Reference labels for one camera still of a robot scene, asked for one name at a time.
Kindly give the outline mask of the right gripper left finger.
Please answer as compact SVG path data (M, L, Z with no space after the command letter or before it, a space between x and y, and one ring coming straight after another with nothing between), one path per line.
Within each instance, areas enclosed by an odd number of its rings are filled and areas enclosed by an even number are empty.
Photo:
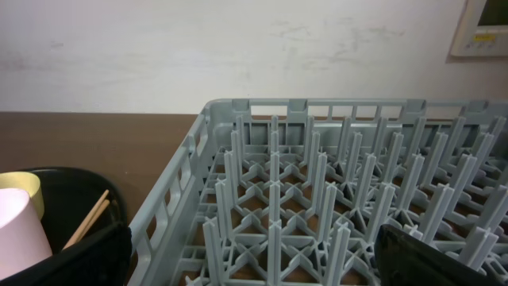
M23 271L1 286L122 285L129 271L132 232L116 222Z

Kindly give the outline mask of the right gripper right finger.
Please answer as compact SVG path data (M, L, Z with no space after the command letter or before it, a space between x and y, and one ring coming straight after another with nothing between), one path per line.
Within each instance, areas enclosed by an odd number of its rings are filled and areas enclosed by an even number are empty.
M374 250L382 286L502 286L391 225L380 227Z

